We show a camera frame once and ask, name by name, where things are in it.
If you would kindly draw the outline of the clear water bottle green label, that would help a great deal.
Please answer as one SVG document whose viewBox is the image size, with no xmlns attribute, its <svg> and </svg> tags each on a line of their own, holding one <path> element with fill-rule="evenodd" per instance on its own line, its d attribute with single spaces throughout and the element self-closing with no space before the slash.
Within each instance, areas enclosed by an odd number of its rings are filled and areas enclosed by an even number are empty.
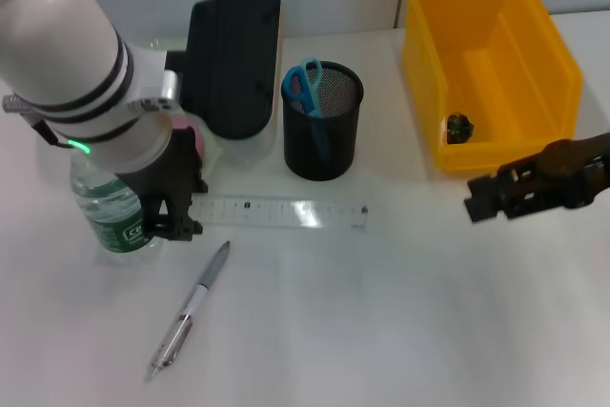
<svg viewBox="0 0 610 407">
<path fill-rule="evenodd" d="M 138 196 L 115 174 L 75 151 L 71 153 L 70 184 L 78 207 L 105 252 L 125 263 L 159 252 L 160 240 L 144 235 Z"/>
</svg>

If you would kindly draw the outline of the blue safety scissors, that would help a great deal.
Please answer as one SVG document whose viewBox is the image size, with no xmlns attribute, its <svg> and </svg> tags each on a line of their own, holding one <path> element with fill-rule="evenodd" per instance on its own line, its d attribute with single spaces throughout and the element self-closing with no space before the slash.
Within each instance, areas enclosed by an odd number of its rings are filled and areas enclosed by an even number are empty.
<svg viewBox="0 0 610 407">
<path fill-rule="evenodd" d="M 298 66 L 290 68 L 282 80 L 282 90 L 296 100 L 303 112 L 312 118 L 322 118 L 318 95 L 322 77 L 321 62 L 309 57 Z M 310 131 L 320 161 L 328 163 L 332 154 L 328 134 L 318 121 L 310 122 Z"/>
</svg>

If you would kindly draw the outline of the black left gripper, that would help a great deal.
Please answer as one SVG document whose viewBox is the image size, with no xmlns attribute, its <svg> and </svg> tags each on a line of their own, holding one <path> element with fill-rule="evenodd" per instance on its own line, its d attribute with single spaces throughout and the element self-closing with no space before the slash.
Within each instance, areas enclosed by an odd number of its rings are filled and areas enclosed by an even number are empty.
<svg viewBox="0 0 610 407">
<path fill-rule="evenodd" d="M 141 198 L 146 236 L 192 241 L 203 234 L 201 223 L 189 210 L 193 193 L 207 193 L 203 162 L 196 148 L 195 129 L 174 129 L 164 152 L 144 169 L 122 173 L 121 180 Z"/>
</svg>

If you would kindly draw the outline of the pale green wavy fruit plate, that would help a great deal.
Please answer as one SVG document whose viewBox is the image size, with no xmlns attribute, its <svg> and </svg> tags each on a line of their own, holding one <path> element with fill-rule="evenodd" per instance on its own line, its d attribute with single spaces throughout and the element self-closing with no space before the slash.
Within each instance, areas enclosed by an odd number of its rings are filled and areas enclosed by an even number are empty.
<svg viewBox="0 0 610 407">
<path fill-rule="evenodd" d="M 187 48 L 187 37 L 154 38 L 151 41 L 141 42 L 140 46 L 146 50 L 152 51 L 184 51 Z M 190 112 L 185 112 L 183 109 L 178 109 L 176 112 L 173 112 L 172 116 L 174 114 L 187 113 L 195 115 Z M 202 161 L 202 177 L 208 179 L 214 168 L 215 161 L 222 154 L 222 148 L 217 144 L 213 133 L 208 129 L 204 121 L 203 132 L 206 144 L 206 155 L 205 161 Z"/>
</svg>

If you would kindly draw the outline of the black mesh pen cup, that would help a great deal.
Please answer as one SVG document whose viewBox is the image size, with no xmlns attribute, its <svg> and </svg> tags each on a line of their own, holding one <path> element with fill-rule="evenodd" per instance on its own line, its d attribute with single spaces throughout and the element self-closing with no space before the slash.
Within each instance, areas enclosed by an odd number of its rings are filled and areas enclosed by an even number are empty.
<svg viewBox="0 0 610 407">
<path fill-rule="evenodd" d="M 300 104 L 282 90 L 283 149 L 289 169 L 311 181 L 329 181 L 351 167 L 356 148 L 356 131 L 364 89 L 359 77 L 349 68 L 332 61 L 320 61 L 322 81 L 318 87 L 322 118 L 306 115 Z M 320 161 L 310 131 L 318 121 L 328 134 L 331 159 Z"/>
</svg>

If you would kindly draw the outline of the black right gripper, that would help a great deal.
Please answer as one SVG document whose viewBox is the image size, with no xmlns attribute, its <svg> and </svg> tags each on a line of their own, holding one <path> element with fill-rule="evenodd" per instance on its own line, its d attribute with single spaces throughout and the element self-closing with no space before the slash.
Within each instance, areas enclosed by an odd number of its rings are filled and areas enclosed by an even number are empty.
<svg viewBox="0 0 610 407">
<path fill-rule="evenodd" d="M 498 213 L 514 219 L 558 207 L 588 206 L 610 189 L 610 132 L 555 141 L 467 185 L 471 196 L 464 205 L 472 223 L 494 219 Z"/>
</svg>

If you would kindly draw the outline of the pink peach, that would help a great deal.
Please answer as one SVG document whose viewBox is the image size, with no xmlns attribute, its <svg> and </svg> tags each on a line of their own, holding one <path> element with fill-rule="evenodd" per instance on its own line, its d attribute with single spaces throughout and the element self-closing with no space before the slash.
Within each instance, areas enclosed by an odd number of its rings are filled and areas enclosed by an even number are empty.
<svg viewBox="0 0 610 407">
<path fill-rule="evenodd" d="M 173 128 L 176 130 L 186 130 L 192 128 L 195 135 L 195 148 L 202 161 L 205 161 L 206 144 L 203 132 L 203 121 L 192 114 L 174 114 L 172 116 Z"/>
</svg>

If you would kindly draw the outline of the green plastic wrapper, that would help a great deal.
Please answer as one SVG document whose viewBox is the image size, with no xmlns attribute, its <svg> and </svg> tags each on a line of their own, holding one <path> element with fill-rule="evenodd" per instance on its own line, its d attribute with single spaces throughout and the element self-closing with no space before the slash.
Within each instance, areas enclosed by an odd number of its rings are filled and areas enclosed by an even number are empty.
<svg viewBox="0 0 610 407">
<path fill-rule="evenodd" d="M 446 141 L 449 145 L 467 143 L 473 133 L 474 124 L 469 118 L 460 112 L 449 115 L 446 122 Z"/>
</svg>

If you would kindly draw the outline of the transparent plastic ruler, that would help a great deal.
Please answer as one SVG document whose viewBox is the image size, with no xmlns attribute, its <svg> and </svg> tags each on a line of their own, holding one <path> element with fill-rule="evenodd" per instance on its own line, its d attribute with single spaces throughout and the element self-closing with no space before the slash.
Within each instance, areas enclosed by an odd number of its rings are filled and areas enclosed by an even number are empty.
<svg viewBox="0 0 610 407">
<path fill-rule="evenodd" d="M 293 197 L 205 194 L 193 200 L 190 215 L 204 225 L 364 231 L 369 207 Z"/>
</svg>

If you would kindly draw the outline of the yellow plastic storage bin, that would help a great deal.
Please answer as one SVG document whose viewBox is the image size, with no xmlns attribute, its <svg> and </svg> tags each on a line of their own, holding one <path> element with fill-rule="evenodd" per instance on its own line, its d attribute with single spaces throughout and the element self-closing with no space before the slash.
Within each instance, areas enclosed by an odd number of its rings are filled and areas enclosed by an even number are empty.
<svg viewBox="0 0 610 407">
<path fill-rule="evenodd" d="M 583 76 L 541 0 L 406 0 L 402 65 L 446 173 L 492 171 L 575 134 Z M 449 145 L 455 112 L 475 128 Z"/>
</svg>

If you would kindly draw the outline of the grey pen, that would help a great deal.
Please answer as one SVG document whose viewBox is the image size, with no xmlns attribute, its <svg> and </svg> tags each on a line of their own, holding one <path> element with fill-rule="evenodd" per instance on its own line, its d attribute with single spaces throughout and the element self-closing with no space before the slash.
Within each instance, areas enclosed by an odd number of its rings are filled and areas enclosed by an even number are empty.
<svg viewBox="0 0 610 407">
<path fill-rule="evenodd" d="M 229 257 L 230 249 L 230 241 L 223 243 L 206 265 L 198 281 L 191 288 L 152 356 L 144 377 L 145 382 L 152 381 L 157 374 L 174 364 L 209 290 Z"/>
</svg>

